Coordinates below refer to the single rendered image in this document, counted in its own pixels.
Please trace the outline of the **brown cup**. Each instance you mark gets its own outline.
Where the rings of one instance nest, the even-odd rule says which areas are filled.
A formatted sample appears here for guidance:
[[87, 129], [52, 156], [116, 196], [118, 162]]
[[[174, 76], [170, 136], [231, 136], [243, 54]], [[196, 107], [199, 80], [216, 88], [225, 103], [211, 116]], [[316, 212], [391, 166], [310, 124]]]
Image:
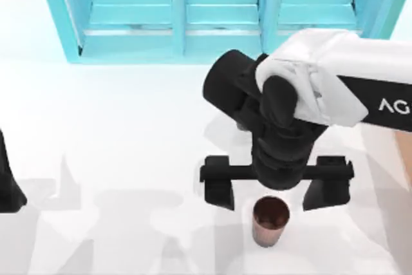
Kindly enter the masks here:
[[252, 237], [264, 248], [273, 247], [290, 220], [286, 202], [276, 196], [264, 196], [252, 208]]

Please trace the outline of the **light blue rack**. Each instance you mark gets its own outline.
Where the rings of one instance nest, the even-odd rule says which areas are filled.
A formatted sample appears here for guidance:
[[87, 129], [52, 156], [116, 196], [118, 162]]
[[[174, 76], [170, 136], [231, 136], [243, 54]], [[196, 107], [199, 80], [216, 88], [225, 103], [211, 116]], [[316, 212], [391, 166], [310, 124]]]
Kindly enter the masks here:
[[46, 0], [69, 62], [208, 63], [270, 53], [305, 28], [387, 39], [405, 0]]

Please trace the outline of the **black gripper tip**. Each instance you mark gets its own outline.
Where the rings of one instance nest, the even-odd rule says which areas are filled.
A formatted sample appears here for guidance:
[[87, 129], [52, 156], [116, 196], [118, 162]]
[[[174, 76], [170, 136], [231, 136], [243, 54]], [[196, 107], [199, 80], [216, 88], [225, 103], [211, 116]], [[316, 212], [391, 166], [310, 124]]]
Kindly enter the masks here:
[[26, 195], [13, 176], [4, 135], [0, 130], [0, 214], [17, 213], [27, 202]]

